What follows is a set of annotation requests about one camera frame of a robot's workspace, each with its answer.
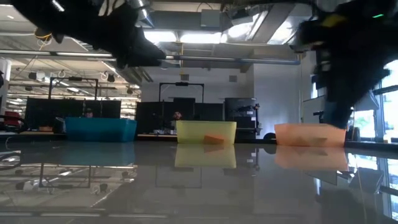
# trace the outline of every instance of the reflective table surface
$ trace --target reflective table surface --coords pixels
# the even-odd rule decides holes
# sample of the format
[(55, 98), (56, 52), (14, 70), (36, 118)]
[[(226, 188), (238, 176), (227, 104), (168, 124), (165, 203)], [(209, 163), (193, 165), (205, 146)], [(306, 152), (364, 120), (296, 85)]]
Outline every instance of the reflective table surface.
[(0, 149), (2, 223), (398, 220), (398, 153), (174, 142)]

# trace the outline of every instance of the wall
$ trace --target wall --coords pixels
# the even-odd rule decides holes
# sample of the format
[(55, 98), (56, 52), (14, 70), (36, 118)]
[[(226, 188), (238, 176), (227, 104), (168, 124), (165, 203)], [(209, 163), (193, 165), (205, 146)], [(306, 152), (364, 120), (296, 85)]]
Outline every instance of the wall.
[[(180, 82), (180, 69), (169, 68), (146, 68), (149, 75), (154, 79), (153, 83), (143, 83), (141, 91), (141, 101), (150, 102), (159, 99), (160, 82)], [(205, 103), (223, 103), (225, 98), (249, 97), (246, 88), (246, 76), (238, 69), (214, 68), (210, 71), (202, 68), (184, 68), (184, 74), (190, 75), (189, 83), (205, 84)], [(230, 75), (237, 75), (238, 82), (229, 82)], [(173, 101), (173, 97), (192, 97), (197, 102), (201, 102), (202, 89), (200, 86), (162, 86), (162, 96), (160, 100)]]
[(255, 64), (246, 73), (247, 91), (260, 104), (262, 138), (274, 133), (274, 125), (299, 123), (303, 100), (311, 98), (311, 74), (316, 64), (314, 52), (308, 52), (300, 65)]
[(299, 122), (300, 66), (255, 65), (254, 97), (260, 104), (262, 138), (274, 133), (274, 125)]

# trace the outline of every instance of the plastic bin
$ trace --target plastic bin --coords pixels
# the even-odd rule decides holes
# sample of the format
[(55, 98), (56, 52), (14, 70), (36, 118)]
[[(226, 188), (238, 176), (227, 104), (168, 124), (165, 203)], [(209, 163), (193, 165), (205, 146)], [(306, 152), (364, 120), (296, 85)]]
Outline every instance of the plastic bin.
[(178, 143), (203, 144), (205, 137), (222, 139), (218, 144), (234, 144), (236, 122), (177, 121)]
[(129, 142), (134, 140), (137, 121), (116, 118), (67, 118), (71, 141)]
[(328, 124), (276, 124), (275, 134), (282, 146), (344, 147), (346, 130)]

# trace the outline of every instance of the yellow bin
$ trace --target yellow bin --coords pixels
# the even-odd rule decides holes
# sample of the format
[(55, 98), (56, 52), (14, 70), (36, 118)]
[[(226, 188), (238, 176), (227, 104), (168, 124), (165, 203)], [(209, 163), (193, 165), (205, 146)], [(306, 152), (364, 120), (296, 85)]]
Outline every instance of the yellow bin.
[(178, 143), (203, 144), (205, 136), (215, 136), (234, 144), (235, 132), (236, 122), (231, 121), (177, 121)]

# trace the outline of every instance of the orange bin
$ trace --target orange bin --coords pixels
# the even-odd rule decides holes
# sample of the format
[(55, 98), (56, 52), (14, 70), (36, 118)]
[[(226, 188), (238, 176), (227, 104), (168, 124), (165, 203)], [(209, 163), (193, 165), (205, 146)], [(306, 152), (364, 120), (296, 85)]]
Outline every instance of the orange bin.
[(282, 146), (344, 147), (346, 130), (329, 124), (276, 124), (275, 134)]

